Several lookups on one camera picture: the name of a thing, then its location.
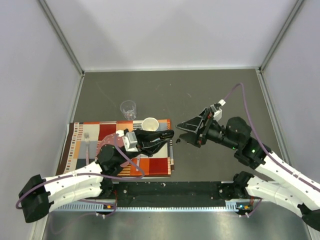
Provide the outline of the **black earbud case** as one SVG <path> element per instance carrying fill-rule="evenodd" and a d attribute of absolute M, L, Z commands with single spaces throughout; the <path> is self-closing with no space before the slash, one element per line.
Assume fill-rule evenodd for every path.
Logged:
<path fill-rule="evenodd" d="M 160 139 L 172 139 L 175 132 L 172 129 L 163 130 L 160 133 Z"/>

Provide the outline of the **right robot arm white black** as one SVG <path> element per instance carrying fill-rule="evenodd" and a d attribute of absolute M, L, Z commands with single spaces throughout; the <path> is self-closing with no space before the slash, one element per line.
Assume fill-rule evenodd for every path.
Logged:
<path fill-rule="evenodd" d="M 179 137 L 200 148 L 207 141 L 235 151 L 243 165 L 263 174 L 278 184 L 242 171 L 233 179 L 233 192 L 239 198 L 258 197 L 281 206 L 300 217 L 308 226 L 320 229 L 320 184 L 305 176 L 268 146 L 251 136 L 252 128 L 241 117 L 230 118 L 219 125 L 222 110 L 205 108 L 198 116 L 177 124 L 184 133 Z"/>

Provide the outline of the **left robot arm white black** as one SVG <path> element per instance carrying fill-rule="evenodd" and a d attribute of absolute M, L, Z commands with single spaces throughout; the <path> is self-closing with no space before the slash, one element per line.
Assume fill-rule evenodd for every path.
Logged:
<path fill-rule="evenodd" d="M 36 222 L 57 208 L 88 198 L 109 198 L 113 181 L 121 181 L 119 173 L 126 163 L 145 172 L 133 159 L 152 157 L 174 136 L 172 129 L 162 131 L 118 130 L 106 136 L 98 145 L 95 160 L 74 171 L 43 178 L 34 175 L 18 194 L 16 209 L 23 212 L 26 223 Z"/>

